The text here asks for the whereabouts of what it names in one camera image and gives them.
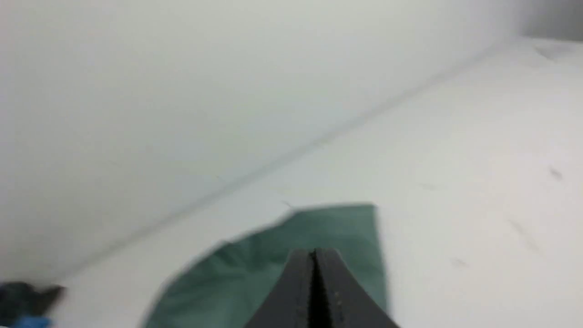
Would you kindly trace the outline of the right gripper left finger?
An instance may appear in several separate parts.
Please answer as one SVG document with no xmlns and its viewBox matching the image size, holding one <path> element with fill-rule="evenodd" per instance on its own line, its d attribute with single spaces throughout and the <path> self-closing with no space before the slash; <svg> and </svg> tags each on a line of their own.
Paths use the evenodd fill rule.
<svg viewBox="0 0 583 328">
<path fill-rule="evenodd" d="M 307 328 L 314 260 L 309 251 L 292 251 L 271 292 L 246 328 Z"/>
</svg>

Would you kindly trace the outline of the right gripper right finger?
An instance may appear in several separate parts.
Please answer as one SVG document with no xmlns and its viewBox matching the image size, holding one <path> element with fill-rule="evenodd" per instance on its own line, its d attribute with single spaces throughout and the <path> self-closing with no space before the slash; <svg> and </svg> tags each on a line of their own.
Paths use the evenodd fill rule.
<svg viewBox="0 0 583 328">
<path fill-rule="evenodd" d="M 334 249 L 314 251 L 316 328 L 397 328 Z"/>
</svg>

